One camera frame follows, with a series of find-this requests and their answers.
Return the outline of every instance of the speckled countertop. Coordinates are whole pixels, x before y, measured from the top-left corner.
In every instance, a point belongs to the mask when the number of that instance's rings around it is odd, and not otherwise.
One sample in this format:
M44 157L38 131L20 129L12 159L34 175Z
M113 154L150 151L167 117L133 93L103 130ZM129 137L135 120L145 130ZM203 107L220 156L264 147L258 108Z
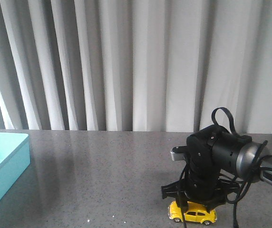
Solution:
M182 228L160 186L178 180L170 149L187 133L7 131L30 135L31 164L0 201L0 228ZM269 140L272 135L252 135ZM232 227L232 205L215 228ZM240 228L272 228L272 186L253 184L238 205ZM205 227L188 223L188 228Z

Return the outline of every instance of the yellow toy car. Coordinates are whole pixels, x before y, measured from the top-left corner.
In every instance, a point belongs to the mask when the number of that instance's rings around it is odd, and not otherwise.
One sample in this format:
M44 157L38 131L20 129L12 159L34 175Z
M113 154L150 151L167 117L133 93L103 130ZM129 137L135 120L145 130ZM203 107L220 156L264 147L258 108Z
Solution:
M217 221L215 210L207 212L206 208L198 203L188 202L189 209L184 213L185 220L190 222L200 222L205 225L210 225ZM173 201L168 207L168 216L174 222L183 221L180 208L177 206L176 201Z

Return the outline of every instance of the turquoise box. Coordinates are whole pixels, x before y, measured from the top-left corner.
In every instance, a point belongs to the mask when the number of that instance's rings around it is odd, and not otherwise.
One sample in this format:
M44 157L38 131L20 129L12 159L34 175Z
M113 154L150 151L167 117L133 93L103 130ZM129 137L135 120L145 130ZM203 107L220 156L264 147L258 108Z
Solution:
M29 164L28 134L0 133L0 199Z

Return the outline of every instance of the black cable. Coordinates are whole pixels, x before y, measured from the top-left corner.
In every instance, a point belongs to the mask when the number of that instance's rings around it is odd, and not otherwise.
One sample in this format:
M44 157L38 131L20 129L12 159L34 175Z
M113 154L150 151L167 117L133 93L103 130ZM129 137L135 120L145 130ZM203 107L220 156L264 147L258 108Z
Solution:
M259 147L259 149L257 150L254 159L250 165L250 171L248 172L248 175L245 179L245 181L241 184L240 189L238 191L238 193L236 194L235 200L228 200L228 197L226 199L226 201L228 203L233 204L233 228L238 228L238 222L237 222L237 216L236 216L236 212L237 212L237 203L246 195L246 193L248 192L251 184L252 184L252 180L254 178L254 176L256 175L257 171L259 170L259 166L258 164L260 164L259 162L257 162L259 156L261 155L261 152L263 151L263 148L267 145L268 141L265 140Z
M220 177L225 177L228 180L230 180L231 181L230 184L232 184L233 182L238 183L238 184L242 184L243 183L243 180L236 180L237 177L234 179L234 178L231 178L231 177L229 177L229 176L227 176L227 175L225 175L223 173L220 173Z
M229 127L230 127L231 133L232 133L233 135L239 137L240 135L239 135L239 134L236 132L236 130L235 130L233 116L232 116L231 112L229 111L229 109L227 109L227 108L225 108L225 107L215 108L215 109L212 111L212 114L211 114L211 119L212 119L213 123L214 123L215 125L218 125L218 126L219 126L219 124L218 124L218 122L216 121L216 118L215 118L216 111L219 110L219 109L221 109L221 110L226 114L226 116L228 117L228 120L229 120Z
M179 200L179 204L180 204L180 211L182 213L182 218L183 218L183 224L184 224L184 228L187 228L187 224L185 222L185 215L184 215L184 212L183 212L183 209L182 209L182 198L181 198L181 183L182 183L182 179L183 179L183 176L186 172L186 168L187 168L187 165L185 165L182 173L180 174L180 177L179 177L179 181L178 181L178 186L177 186L177 191L178 191L178 200Z

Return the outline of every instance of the black strap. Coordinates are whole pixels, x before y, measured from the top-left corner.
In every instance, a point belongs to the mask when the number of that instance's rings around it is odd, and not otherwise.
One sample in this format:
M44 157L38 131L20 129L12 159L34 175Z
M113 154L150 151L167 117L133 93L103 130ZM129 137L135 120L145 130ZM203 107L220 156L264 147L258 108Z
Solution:
M239 135L238 133L236 133L236 131L235 131L234 120L233 120L233 116L232 116L231 112L230 112L227 108L225 108L225 107L219 107L219 108L215 108L215 109L213 110L213 112L212 112L212 114L211 114L211 118L212 118L213 123L214 123L215 125L218 125L218 126L219 126L219 124L218 124L218 122L216 121L216 118L215 118L216 111L219 110L219 109L223 110L223 112L227 115L227 117L228 117L228 119L229 119L229 126L230 126L230 131L231 131L231 133L232 133L233 135L235 135L235 136L240 136L240 135Z

